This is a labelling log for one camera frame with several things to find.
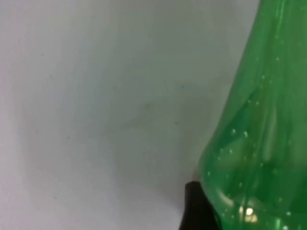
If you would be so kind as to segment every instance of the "green translucent glass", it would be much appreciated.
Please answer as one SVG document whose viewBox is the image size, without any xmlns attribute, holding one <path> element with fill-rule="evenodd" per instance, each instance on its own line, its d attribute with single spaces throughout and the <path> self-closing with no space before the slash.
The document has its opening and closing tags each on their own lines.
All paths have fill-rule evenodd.
<svg viewBox="0 0 307 230">
<path fill-rule="evenodd" d="M 307 230 L 307 0 L 262 0 L 201 183 L 223 230 Z"/>
</svg>

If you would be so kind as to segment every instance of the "white background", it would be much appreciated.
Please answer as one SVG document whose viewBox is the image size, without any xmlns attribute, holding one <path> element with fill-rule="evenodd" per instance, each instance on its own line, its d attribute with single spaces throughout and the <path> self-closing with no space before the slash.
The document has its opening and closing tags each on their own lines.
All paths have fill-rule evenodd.
<svg viewBox="0 0 307 230">
<path fill-rule="evenodd" d="M 257 4 L 0 0 L 0 229 L 177 229 Z"/>
</svg>

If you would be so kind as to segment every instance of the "white surface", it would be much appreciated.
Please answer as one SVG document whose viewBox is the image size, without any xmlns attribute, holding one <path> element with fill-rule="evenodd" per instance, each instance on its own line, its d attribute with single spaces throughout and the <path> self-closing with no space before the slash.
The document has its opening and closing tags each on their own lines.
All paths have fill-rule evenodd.
<svg viewBox="0 0 307 230">
<path fill-rule="evenodd" d="M 177 229 L 256 6 L 0 1 L 0 229 Z"/>
</svg>

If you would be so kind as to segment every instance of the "white wall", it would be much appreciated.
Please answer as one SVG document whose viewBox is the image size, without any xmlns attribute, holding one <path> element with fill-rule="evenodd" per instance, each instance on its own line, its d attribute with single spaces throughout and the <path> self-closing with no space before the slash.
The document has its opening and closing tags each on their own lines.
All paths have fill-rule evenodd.
<svg viewBox="0 0 307 230">
<path fill-rule="evenodd" d="M 0 229 L 177 229 L 256 7 L 0 1 Z"/>
</svg>

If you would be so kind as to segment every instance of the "gray surface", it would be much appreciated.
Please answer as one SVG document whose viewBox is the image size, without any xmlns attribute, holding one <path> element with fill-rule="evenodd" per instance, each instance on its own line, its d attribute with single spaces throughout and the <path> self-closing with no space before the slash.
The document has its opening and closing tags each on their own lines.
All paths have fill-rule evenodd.
<svg viewBox="0 0 307 230">
<path fill-rule="evenodd" d="M 176 229 L 256 6 L 1 1 L 1 230 Z"/>
</svg>

